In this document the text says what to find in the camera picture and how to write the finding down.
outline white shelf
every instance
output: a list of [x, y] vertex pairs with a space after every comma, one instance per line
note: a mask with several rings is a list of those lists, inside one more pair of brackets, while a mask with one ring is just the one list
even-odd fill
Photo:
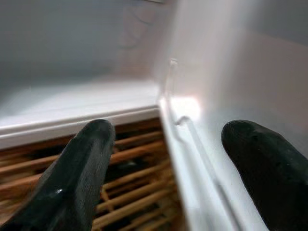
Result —
[[123, 124], [158, 116], [157, 92], [147, 77], [132, 76], [17, 92], [0, 109], [0, 148], [73, 134], [93, 119]]

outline wooden slat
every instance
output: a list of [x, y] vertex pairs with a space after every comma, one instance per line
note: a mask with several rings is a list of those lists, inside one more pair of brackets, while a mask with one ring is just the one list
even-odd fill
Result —
[[16, 174], [25, 170], [37, 170], [40, 168], [48, 167], [58, 157], [59, 155], [52, 155], [45, 158], [39, 158], [14, 165], [0, 167], [0, 177], [7, 176], [10, 174]]
[[159, 226], [162, 226], [163, 224], [172, 221], [176, 216], [178, 215], [174, 214], [171, 215], [170, 217], [159, 219], [158, 221], [155, 221], [154, 223], [147, 225], [146, 227], [143, 227], [141, 230], [143, 231], [156, 230]]
[[129, 182], [127, 184], [121, 185], [119, 187], [116, 187], [115, 189], [108, 191], [108, 195], [111, 197], [114, 196], [115, 194], [121, 194], [121, 193], [123, 194], [126, 191], [134, 190], [137, 187], [141, 187], [145, 184], [148, 184], [151, 181], [151, 179], [153, 179], [152, 176], [142, 177], [136, 181]]
[[115, 164], [124, 160], [132, 159], [138, 156], [146, 155], [161, 150], [164, 147], [164, 142], [157, 141], [136, 148], [131, 148], [125, 151], [118, 152], [110, 159], [109, 164]]
[[133, 137], [129, 137], [126, 139], [115, 141], [115, 146], [128, 145], [128, 144], [132, 144], [138, 141], [146, 142], [146, 141], [149, 141], [155, 138], [161, 138], [161, 137], [163, 137], [163, 133], [161, 131], [155, 131], [155, 132], [150, 132], [150, 133], [142, 134], [139, 136], [133, 136]]
[[127, 225], [126, 227], [120, 229], [119, 231], [129, 231], [129, 230], [132, 230], [134, 229], [135, 227], [161, 215], [162, 213], [164, 213], [166, 210], [168, 210], [168, 208], [170, 208], [171, 205], [164, 205], [158, 209], [155, 209], [151, 212], [148, 212], [136, 219], [134, 219], [131, 224]]
[[[106, 202], [109, 201], [109, 197], [108, 197], [108, 194], [106, 193], [105, 189], [101, 190], [101, 196], [102, 196], [104, 201], [106, 201]], [[114, 211], [113, 205], [107, 205], [107, 208], [109, 209], [109, 212]]]
[[[163, 146], [163, 143], [158, 141], [151, 144], [147, 144], [144, 146], [140, 146], [137, 148], [128, 149], [122, 152], [116, 153], [116, 157], [112, 156], [110, 159], [110, 164], [114, 164], [120, 161], [126, 160], [129, 158], [134, 158], [136, 156], [140, 156], [143, 154], [146, 154], [148, 151], [150, 151], [153, 148], [153, 151], [156, 151], [157, 149], [161, 148]], [[25, 170], [37, 170], [43, 167], [49, 166], [53, 161], [55, 161], [59, 155], [53, 155], [48, 156], [45, 158], [39, 158], [31, 161], [26, 161], [14, 165], [9, 165], [5, 167], [0, 167], [0, 177], [10, 175], [12, 173], [19, 173]]]
[[119, 186], [121, 184], [128, 183], [132, 180], [144, 177], [144, 176], [149, 175], [151, 173], [158, 172], [158, 171], [166, 168], [167, 166], [169, 166], [169, 164], [170, 164], [170, 160], [168, 159], [168, 160], [164, 161], [163, 163], [161, 163], [160, 165], [157, 165], [157, 166], [154, 166], [154, 167], [149, 167], [147, 169], [131, 173], [131, 174], [126, 175], [124, 177], [118, 178], [118, 179], [116, 179], [112, 182], [106, 183], [106, 184], [104, 184], [103, 188], [108, 190], [110, 188]]
[[0, 185], [0, 200], [25, 196], [35, 187], [41, 175], [42, 174], [37, 174]]
[[[118, 163], [127, 159], [131, 159], [137, 156], [141, 156], [149, 153], [150, 151], [157, 151], [162, 148], [164, 144], [162, 142], [154, 142], [151, 144], [147, 144], [141, 147], [132, 148], [126, 151], [118, 152], [117, 154], [111, 155], [110, 163]], [[27, 162], [24, 162], [22, 166], [29, 167], [30, 165]], [[25, 177], [22, 179], [14, 180], [5, 184], [0, 185], [0, 200], [11, 199], [14, 197], [18, 197], [27, 193], [30, 189], [32, 189], [38, 179], [42, 174], [37, 174], [31, 177]]]
[[140, 197], [145, 196], [149, 193], [155, 192], [156, 190], [162, 189], [162, 188], [166, 187], [167, 185], [174, 184], [173, 181], [168, 182], [168, 180], [169, 179], [160, 180], [160, 181], [145, 185], [141, 188], [138, 188], [136, 190], [128, 192], [124, 195], [118, 196], [114, 199], [111, 199], [109, 201], [101, 203], [101, 204], [96, 206], [96, 211], [98, 213], [102, 212], [105, 208], [107, 208], [110, 205], [116, 206], [116, 205], [120, 205], [120, 204], [123, 204], [123, 203], [128, 203], [128, 202], [130, 202], [134, 199], [140, 198]]
[[166, 189], [160, 190], [138, 201], [135, 201], [129, 205], [126, 205], [120, 209], [117, 209], [114, 212], [111, 212], [102, 217], [96, 218], [93, 221], [93, 229], [95, 230], [95, 229], [102, 228], [130, 214], [133, 214], [136, 211], [143, 209], [144, 207], [157, 202], [158, 200], [169, 195], [172, 192], [173, 192], [172, 190], [166, 190]]
[[115, 127], [116, 133], [132, 132], [139, 130], [146, 130], [150, 128], [161, 128], [161, 123], [159, 118], [149, 119], [144, 121], [139, 121], [137, 123], [118, 125]]
[[38, 143], [27, 144], [19, 147], [14, 147], [11, 149], [7, 149], [4, 151], [0, 151], [0, 157], [3, 159], [4, 157], [7, 158], [15, 158], [17, 156], [21, 156], [27, 153], [32, 153], [39, 149], [46, 149], [55, 146], [62, 146], [67, 145], [67, 143], [73, 138], [74, 136], [62, 137], [54, 140], [42, 141]]

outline bamboo slat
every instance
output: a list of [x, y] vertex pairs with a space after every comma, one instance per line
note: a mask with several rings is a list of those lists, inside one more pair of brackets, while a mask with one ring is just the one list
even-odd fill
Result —
[[140, 141], [145, 142], [145, 141], [153, 140], [155, 138], [161, 138], [162, 136], [163, 136], [163, 133], [161, 131], [154, 131], [154, 132], [142, 134], [139, 136], [132, 136], [126, 139], [115, 141], [115, 146], [118, 146], [118, 145], [124, 146], [124, 145], [132, 144], [132, 143], [136, 143]]
[[[108, 194], [106, 193], [105, 189], [101, 190], [101, 196], [102, 196], [104, 201], [109, 202], [109, 197], [108, 197]], [[107, 208], [108, 208], [109, 212], [114, 211], [113, 205], [107, 205]]]
[[121, 194], [121, 193], [123, 194], [124, 192], [134, 190], [138, 187], [141, 187], [145, 184], [148, 184], [151, 181], [152, 178], [153, 178], [152, 176], [146, 176], [146, 177], [140, 178], [136, 181], [133, 181], [133, 182], [121, 185], [119, 187], [113, 188], [112, 190], [108, 191], [108, 195], [110, 197], [112, 197], [115, 194]]
[[144, 176], [149, 175], [151, 173], [160, 171], [160, 170], [166, 168], [167, 166], [169, 166], [169, 164], [170, 164], [170, 160], [168, 159], [168, 160], [164, 161], [163, 163], [161, 163], [157, 166], [149, 167], [147, 169], [144, 169], [144, 170], [141, 170], [141, 171], [138, 171], [138, 172], [134, 172], [134, 173], [126, 175], [124, 177], [118, 178], [118, 179], [116, 179], [112, 182], [106, 183], [106, 184], [104, 184], [103, 188], [108, 190], [108, 189], [116, 187], [118, 185], [125, 184], [127, 182], [136, 180], [138, 178], [144, 177]]
[[116, 206], [116, 205], [120, 205], [120, 204], [123, 204], [123, 203], [128, 203], [128, 202], [130, 202], [134, 199], [141, 198], [142, 196], [153, 193], [153, 192], [155, 192], [159, 189], [163, 189], [168, 184], [172, 185], [172, 184], [174, 184], [174, 182], [168, 182], [168, 179], [167, 179], [167, 180], [161, 180], [161, 181], [157, 181], [157, 182], [145, 185], [141, 188], [138, 188], [138, 189], [133, 190], [131, 192], [128, 192], [124, 195], [118, 196], [114, 199], [108, 200], [104, 203], [97, 205], [96, 211], [101, 212], [105, 208], [107, 208], [108, 206], [111, 206], [111, 205]]
[[115, 164], [127, 159], [132, 159], [138, 156], [146, 155], [148, 153], [157, 152], [164, 147], [164, 142], [157, 141], [146, 144], [140, 147], [131, 148], [125, 151], [118, 152], [110, 159], [110, 164]]
[[159, 219], [158, 221], [155, 221], [154, 223], [147, 225], [146, 227], [143, 227], [141, 230], [143, 231], [156, 230], [159, 226], [162, 226], [163, 224], [172, 221], [176, 216], [178, 215], [174, 214], [171, 215], [170, 217]]
[[7, 159], [15, 158], [27, 153], [31, 153], [36, 150], [51, 148], [55, 146], [67, 145], [67, 143], [73, 138], [73, 136], [57, 138], [49, 141], [42, 141], [38, 143], [32, 143], [23, 145], [20, 147], [14, 147], [4, 151], [0, 151], [0, 159], [6, 157]]
[[155, 209], [151, 212], [148, 212], [136, 219], [134, 219], [131, 224], [127, 225], [126, 227], [120, 229], [119, 231], [129, 231], [132, 230], [135, 227], [138, 227], [139, 225], [161, 215], [165, 210], [167, 210], [170, 207], [170, 205], [164, 205], [158, 209]]
[[126, 217], [127, 215], [133, 214], [136, 211], [157, 202], [159, 199], [169, 195], [172, 192], [173, 192], [172, 190], [166, 190], [166, 189], [160, 190], [138, 201], [135, 201], [129, 205], [126, 205], [120, 209], [117, 209], [114, 212], [96, 218], [93, 221], [93, 229], [95, 230], [102, 228], [108, 224], [111, 224], [117, 220], [122, 219], [123, 217]]
[[0, 185], [0, 200], [26, 196], [35, 187], [41, 175], [36, 174]]
[[25, 170], [37, 170], [40, 168], [48, 167], [55, 161], [59, 155], [52, 155], [45, 158], [39, 158], [35, 160], [25, 161], [22, 163], [0, 167], [0, 177], [10, 174], [19, 173]]

